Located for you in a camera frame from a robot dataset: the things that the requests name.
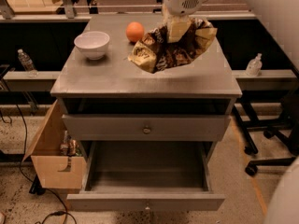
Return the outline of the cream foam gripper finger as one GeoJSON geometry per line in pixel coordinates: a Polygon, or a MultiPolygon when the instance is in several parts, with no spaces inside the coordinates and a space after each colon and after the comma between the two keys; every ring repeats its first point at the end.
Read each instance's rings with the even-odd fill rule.
{"type": "Polygon", "coordinates": [[[167,42],[175,43],[188,31],[191,20],[188,16],[170,16],[167,19],[167,42]]]}

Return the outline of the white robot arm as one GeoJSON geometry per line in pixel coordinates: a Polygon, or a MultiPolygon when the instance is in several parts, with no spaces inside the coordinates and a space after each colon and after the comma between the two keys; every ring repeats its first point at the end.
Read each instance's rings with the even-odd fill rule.
{"type": "MultiPolygon", "coordinates": [[[[164,0],[164,13],[185,16],[195,13],[200,3],[185,7],[189,0],[164,0]]],[[[299,66],[299,0],[245,0],[256,17],[291,60],[299,66]]],[[[284,175],[268,205],[263,224],[299,224],[299,157],[284,175]]]]}

